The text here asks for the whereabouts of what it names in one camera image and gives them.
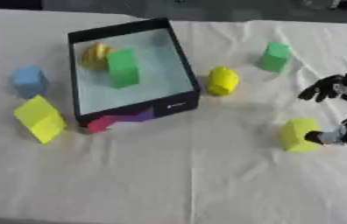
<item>yellow cube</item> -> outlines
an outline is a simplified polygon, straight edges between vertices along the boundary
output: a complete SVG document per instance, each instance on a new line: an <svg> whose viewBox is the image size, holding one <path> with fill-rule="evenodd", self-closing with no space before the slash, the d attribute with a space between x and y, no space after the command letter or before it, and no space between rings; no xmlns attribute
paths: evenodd
<svg viewBox="0 0 347 224"><path fill-rule="evenodd" d="M280 139L286 151L311 151L319 144L307 141L304 137L311 130L319 130L314 119L292 119L280 130Z"/></svg>
<svg viewBox="0 0 347 224"><path fill-rule="evenodd" d="M208 91L213 95L226 95L239 83L235 70L225 66L215 67L210 71Z"/></svg>
<svg viewBox="0 0 347 224"><path fill-rule="evenodd" d="M43 144L66 127L59 111L39 94L17 108L14 116Z"/></svg>

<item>green foam block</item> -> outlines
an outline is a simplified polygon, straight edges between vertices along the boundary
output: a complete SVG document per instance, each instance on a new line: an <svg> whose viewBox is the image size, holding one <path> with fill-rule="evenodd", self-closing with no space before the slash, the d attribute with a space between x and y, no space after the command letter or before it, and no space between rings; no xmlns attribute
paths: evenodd
<svg viewBox="0 0 347 224"><path fill-rule="evenodd" d="M280 139L286 151L311 151L319 144L307 141L304 137L311 130L319 130L314 119L292 119L280 130Z"/></svg>
<svg viewBox="0 0 347 224"><path fill-rule="evenodd" d="M270 42L264 55L258 62L258 67L279 74L289 59L289 47L277 42Z"/></svg>
<svg viewBox="0 0 347 224"><path fill-rule="evenodd" d="M107 54L111 86L125 88L139 84L139 70L132 49Z"/></svg>

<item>green cube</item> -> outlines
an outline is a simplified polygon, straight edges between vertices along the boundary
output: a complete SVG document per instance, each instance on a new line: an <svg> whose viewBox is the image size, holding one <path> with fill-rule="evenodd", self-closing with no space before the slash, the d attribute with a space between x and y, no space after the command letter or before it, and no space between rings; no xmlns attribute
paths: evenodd
<svg viewBox="0 0 347 224"><path fill-rule="evenodd" d="M258 67L279 74L289 59L289 47L277 42L270 42L264 55L258 62Z"/></svg>
<svg viewBox="0 0 347 224"><path fill-rule="evenodd" d="M107 54L108 75L113 88L125 88L139 84L139 70L132 49Z"/></svg>

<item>box rim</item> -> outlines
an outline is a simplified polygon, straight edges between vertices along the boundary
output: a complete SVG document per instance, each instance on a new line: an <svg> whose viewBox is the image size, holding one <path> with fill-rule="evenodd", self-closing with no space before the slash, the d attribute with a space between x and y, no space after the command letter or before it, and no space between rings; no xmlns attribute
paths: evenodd
<svg viewBox="0 0 347 224"><path fill-rule="evenodd" d="M152 99L150 101L142 101L139 103L125 105L119 108L109 108L109 109L81 115L79 93L78 93L78 83L77 83L77 77L76 77L76 65L75 65L76 62L75 62L73 45L75 43L80 43L80 42L84 42L88 40L115 37L115 36L130 34L130 33L146 32L146 31L157 30L157 29L167 29L169 36L173 42L173 46L175 47L176 52L179 54L181 64L183 65L186 71L186 74L190 80L193 90ZM143 20L138 22L116 24L116 25L110 25L110 26L88 29L83 31L70 32L67 34L67 44L68 44L69 57L70 57L70 73L71 73L71 83L72 83L72 93L73 93L74 115L77 121L81 120L83 117L85 118L94 117L94 116L98 117L99 115L102 116L103 114L108 114L109 112L112 112L112 111L124 110L129 107L134 107L134 108L145 107L145 109L147 109L147 105L159 103L162 100L167 100L174 97L182 97L184 95L192 95L193 93L196 93L197 95L199 95L199 93L201 92L201 88L198 84L197 79L195 78L195 75L193 73L193 70L191 69L191 66L188 63L186 55L184 54L182 50L181 44L179 43L179 40L177 39L174 33L174 29L171 26L168 18L166 17L153 18L153 19L148 19L148 20Z"/></svg>

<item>pink block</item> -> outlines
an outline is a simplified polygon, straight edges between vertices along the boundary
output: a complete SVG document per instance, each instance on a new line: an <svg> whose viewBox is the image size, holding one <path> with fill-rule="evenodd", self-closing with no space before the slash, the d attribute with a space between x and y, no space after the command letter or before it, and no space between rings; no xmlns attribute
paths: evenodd
<svg viewBox="0 0 347 224"><path fill-rule="evenodd" d="M123 117L120 115L104 115L93 122L88 123L89 133L97 133L106 130L111 124L118 122Z"/></svg>

